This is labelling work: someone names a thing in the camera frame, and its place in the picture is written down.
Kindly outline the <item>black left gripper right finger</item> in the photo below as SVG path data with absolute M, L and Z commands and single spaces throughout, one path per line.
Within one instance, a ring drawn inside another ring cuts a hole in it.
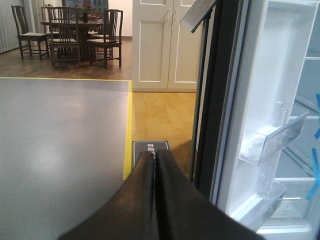
M 155 160 L 155 206 L 161 240 L 261 240 L 204 197 L 168 150 Z

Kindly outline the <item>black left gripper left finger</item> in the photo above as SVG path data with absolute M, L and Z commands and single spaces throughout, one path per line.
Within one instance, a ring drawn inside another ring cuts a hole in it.
M 60 240 L 151 240 L 154 158 L 141 152 L 138 163 L 114 196 Z

